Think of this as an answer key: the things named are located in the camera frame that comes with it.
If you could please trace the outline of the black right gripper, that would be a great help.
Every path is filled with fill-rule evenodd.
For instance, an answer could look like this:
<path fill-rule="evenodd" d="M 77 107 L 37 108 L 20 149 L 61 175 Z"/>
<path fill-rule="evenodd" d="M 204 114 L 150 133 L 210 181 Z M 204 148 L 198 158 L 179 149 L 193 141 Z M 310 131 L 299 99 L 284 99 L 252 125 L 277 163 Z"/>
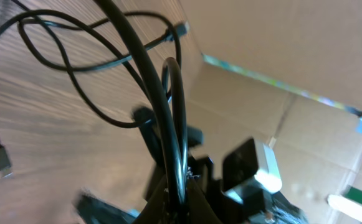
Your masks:
<path fill-rule="evenodd" d="M 163 152 L 160 147 L 160 138 L 155 131 L 153 124 L 145 124 L 140 127 L 140 133 L 158 165 L 153 171 L 152 177 L 162 177 L 164 174 Z M 213 177 L 214 164 L 209 157 L 195 159 L 190 156 L 188 164 L 191 166 L 188 178 L 197 182 L 207 202 L 222 223 L 261 223 L 262 214 L 262 192 L 254 188 L 243 203 L 237 203 L 224 195 L 221 191 L 221 182 Z M 159 223 L 174 223 L 175 219 L 167 211 L 165 195 L 164 214 Z M 75 202 L 75 209 L 82 220 L 87 224 L 116 224 L 131 223 L 138 215 L 125 212 L 104 201 L 82 192 Z M 190 223 L 189 208 L 187 211 L 186 223 Z"/>

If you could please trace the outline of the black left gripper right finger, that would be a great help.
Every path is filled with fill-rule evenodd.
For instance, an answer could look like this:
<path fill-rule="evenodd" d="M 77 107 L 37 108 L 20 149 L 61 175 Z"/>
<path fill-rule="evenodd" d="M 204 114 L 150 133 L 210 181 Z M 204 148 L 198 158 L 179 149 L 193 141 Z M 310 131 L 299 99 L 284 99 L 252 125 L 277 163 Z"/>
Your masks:
<path fill-rule="evenodd" d="M 193 179 L 188 180 L 187 197 L 191 224 L 222 224 Z"/>

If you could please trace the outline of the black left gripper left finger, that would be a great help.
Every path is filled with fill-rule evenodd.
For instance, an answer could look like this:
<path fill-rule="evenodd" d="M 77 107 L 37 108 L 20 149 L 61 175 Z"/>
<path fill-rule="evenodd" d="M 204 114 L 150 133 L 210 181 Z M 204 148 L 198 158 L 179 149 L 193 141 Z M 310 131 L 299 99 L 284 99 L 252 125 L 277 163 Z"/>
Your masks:
<path fill-rule="evenodd" d="M 147 204 L 137 216 L 133 224 L 156 224 L 159 223 L 164 214 L 165 195 L 167 186 L 166 176 L 152 177 L 145 190 Z"/>

